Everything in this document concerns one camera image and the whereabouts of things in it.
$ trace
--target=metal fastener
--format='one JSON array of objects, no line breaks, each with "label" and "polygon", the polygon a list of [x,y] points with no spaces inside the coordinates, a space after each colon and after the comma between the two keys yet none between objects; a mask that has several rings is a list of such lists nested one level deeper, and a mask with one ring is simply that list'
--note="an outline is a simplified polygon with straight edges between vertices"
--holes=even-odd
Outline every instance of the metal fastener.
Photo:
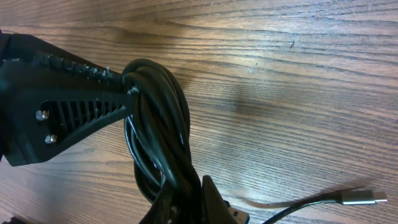
[{"label": "metal fastener", "polygon": [[48,111],[36,111],[36,119],[38,121],[44,121],[45,119],[49,118],[49,112]]},{"label": "metal fastener", "polygon": [[44,139],[45,143],[51,144],[57,141],[57,136],[55,134],[48,135]]}]

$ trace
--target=wood grain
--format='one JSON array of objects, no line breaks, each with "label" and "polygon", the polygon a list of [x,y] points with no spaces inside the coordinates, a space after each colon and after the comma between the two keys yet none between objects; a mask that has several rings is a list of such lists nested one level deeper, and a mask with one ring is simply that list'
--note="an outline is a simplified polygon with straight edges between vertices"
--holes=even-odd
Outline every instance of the wood grain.
[{"label": "wood grain", "polygon": [[[121,71],[161,63],[187,96],[193,165],[262,223],[330,190],[389,204],[319,205],[280,223],[397,223],[398,1],[0,2],[3,32],[32,34]],[[138,223],[122,122],[43,164],[0,163],[0,221]]]}]

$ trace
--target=wooden surface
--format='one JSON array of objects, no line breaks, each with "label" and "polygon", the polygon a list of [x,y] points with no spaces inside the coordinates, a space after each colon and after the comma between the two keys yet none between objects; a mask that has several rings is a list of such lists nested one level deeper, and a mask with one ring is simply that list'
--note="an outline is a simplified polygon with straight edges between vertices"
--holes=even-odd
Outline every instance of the wooden surface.
[{"label": "wooden surface", "polygon": [[[166,66],[187,96],[193,165],[251,223],[359,186],[389,204],[280,223],[397,223],[397,1],[2,0],[0,29],[118,72],[135,58]],[[46,163],[0,163],[0,221],[138,223],[149,207],[122,122]]]}]

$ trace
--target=brown wood tabletop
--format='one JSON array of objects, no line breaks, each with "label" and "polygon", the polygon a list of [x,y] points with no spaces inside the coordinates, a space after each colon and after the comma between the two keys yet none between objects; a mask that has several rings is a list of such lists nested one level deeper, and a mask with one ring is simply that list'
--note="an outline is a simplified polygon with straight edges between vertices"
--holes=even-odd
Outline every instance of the brown wood tabletop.
[{"label": "brown wood tabletop", "polygon": [[[188,100],[198,175],[250,223],[349,187],[389,203],[279,223],[398,223],[395,0],[2,0],[0,29],[117,72],[135,58],[167,67]],[[149,208],[122,121],[48,162],[0,163],[0,222],[138,223]]]}]

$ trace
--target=black object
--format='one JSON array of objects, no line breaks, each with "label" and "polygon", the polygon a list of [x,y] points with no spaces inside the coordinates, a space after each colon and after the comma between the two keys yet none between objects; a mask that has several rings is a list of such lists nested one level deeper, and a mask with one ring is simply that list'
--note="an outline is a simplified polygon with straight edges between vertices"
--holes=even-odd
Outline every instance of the black object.
[{"label": "black object", "polygon": [[[222,199],[210,176],[200,183],[191,163],[187,101],[158,63],[137,59],[119,74],[31,35],[0,31],[0,102],[0,159],[4,155],[12,166],[47,161],[126,118],[137,184],[152,203],[141,223],[249,221]],[[319,203],[386,201],[382,192],[332,192],[299,201],[265,224]]]}]

